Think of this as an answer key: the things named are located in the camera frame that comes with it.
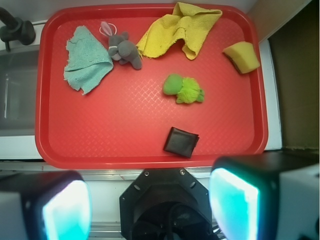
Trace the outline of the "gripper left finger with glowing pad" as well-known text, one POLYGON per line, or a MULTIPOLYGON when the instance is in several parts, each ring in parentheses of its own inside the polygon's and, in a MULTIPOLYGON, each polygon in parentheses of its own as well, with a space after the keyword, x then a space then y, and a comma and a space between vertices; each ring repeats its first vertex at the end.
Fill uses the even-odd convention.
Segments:
POLYGON ((0 178, 2 240, 86 240, 91 222, 90 189, 76 171, 0 178))

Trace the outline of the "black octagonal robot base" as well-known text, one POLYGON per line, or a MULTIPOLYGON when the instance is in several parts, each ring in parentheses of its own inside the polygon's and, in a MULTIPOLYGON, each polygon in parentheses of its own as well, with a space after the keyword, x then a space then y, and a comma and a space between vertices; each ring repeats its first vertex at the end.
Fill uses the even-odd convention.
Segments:
POLYGON ((184 168, 145 169, 119 197, 126 240, 216 240, 209 192, 184 168))

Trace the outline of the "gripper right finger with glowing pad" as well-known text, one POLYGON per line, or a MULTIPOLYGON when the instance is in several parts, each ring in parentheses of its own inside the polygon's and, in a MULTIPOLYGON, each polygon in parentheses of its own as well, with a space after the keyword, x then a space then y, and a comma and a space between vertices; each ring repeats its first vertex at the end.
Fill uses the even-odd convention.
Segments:
POLYGON ((219 157, 209 178, 213 216, 228 240, 317 240, 320 160, 308 151, 219 157))

